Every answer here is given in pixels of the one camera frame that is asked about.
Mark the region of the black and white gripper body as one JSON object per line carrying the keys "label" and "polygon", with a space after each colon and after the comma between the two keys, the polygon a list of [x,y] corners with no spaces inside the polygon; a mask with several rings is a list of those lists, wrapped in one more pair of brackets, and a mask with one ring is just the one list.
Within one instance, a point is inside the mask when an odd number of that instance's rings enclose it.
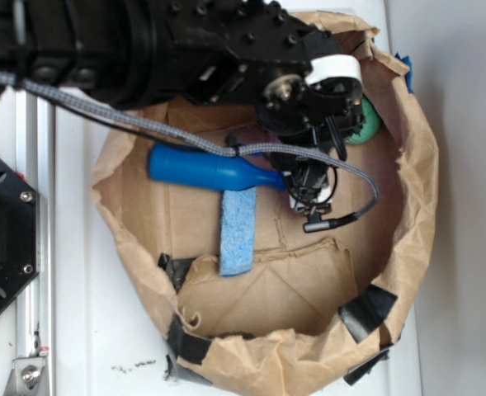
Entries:
{"label": "black and white gripper body", "polygon": [[361,67],[332,32],[290,33],[266,55],[271,71],[256,105],[265,130],[284,143],[333,143],[361,130]]}

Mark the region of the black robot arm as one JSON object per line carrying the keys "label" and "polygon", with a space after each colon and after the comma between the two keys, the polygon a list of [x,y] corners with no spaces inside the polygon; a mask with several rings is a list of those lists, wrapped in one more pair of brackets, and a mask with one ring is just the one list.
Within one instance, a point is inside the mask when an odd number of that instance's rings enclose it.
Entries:
{"label": "black robot arm", "polygon": [[365,121],[358,61],[275,1],[0,1],[0,71],[120,110],[254,106],[298,144]]}

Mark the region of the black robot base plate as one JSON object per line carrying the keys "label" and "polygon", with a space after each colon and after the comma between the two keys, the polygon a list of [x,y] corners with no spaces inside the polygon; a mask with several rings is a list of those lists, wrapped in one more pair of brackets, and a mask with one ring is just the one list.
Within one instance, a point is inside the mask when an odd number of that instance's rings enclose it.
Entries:
{"label": "black robot base plate", "polygon": [[0,314],[37,275],[38,198],[0,159]]}

